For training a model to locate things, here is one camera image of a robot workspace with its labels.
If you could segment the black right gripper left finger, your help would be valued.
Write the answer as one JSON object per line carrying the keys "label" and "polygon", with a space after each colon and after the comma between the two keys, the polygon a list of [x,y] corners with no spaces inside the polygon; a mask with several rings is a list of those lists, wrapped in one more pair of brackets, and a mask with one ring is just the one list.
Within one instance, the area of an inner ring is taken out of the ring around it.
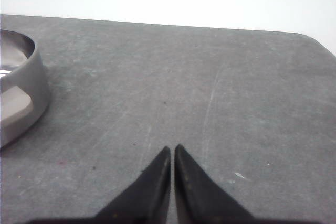
{"label": "black right gripper left finger", "polygon": [[166,146],[141,175],[95,219],[105,223],[166,223],[170,200],[171,151]]}

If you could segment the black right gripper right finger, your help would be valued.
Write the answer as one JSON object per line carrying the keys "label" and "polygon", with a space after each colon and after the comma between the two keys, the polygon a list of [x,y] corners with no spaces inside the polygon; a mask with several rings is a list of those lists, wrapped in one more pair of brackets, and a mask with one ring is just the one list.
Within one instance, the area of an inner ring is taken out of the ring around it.
{"label": "black right gripper right finger", "polygon": [[174,182],[179,223],[229,223],[256,218],[222,190],[186,148],[174,152]]}

